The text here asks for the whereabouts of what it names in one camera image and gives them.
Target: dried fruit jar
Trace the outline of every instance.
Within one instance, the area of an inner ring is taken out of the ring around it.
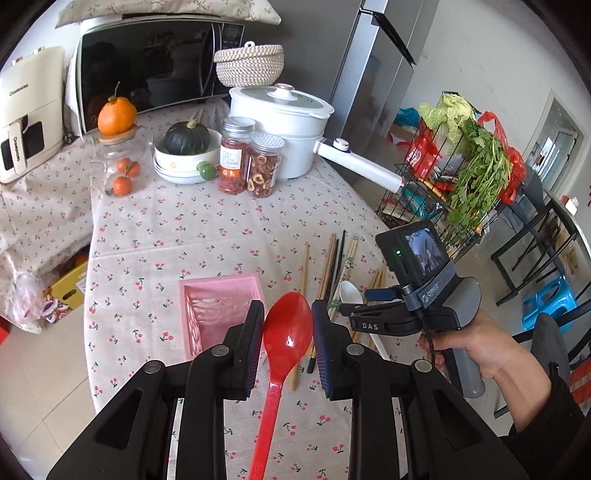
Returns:
[[[274,190],[285,140],[277,135],[255,133],[246,176],[246,188],[254,198],[266,198]]]
[[[221,192],[236,195],[246,190],[254,131],[255,121],[251,118],[230,116],[224,120],[217,180]]]

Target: white ceramic spoon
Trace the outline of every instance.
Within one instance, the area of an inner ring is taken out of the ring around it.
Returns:
[[[342,303],[356,303],[363,304],[363,296],[361,292],[353,285],[350,281],[343,280],[339,284],[339,296]],[[370,338],[373,340],[374,345],[378,349],[379,354],[384,360],[390,360],[390,356],[386,350],[386,347],[382,343],[382,339],[376,333],[370,333]]]

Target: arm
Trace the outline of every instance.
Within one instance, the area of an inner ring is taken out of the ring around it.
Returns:
[[[420,343],[428,352],[423,336]],[[438,333],[433,344],[436,350],[465,348],[482,376],[498,384],[515,423],[503,441],[530,478],[545,478],[569,452],[583,423],[564,381],[550,381],[536,358],[482,312],[463,330]],[[445,366],[437,352],[435,365]]]
[[[420,341],[428,350],[422,336]],[[499,386],[517,432],[529,425],[550,396],[551,382],[539,362],[482,312],[462,330],[435,335],[433,346],[437,351],[466,349],[482,377],[492,378]],[[442,354],[436,354],[435,365],[444,367]]]

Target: stacked plates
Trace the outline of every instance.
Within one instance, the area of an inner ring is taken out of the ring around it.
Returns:
[[[209,148],[199,155],[171,155],[164,146],[164,135],[156,140],[154,155],[154,170],[164,180],[181,185],[190,185],[205,181],[201,177],[197,166],[201,162],[208,162],[217,166],[220,158],[220,143],[222,135],[215,130],[209,130]]]

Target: white electric cooking pot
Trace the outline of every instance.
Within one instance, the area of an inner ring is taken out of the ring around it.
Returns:
[[[230,95],[230,116],[252,118],[258,131],[285,139],[278,180],[305,175],[318,154],[392,192],[402,186],[400,176],[355,155],[345,140],[338,138],[332,142],[323,137],[326,123],[335,112],[324,100],[283,83],[270,87],[235,87]]]

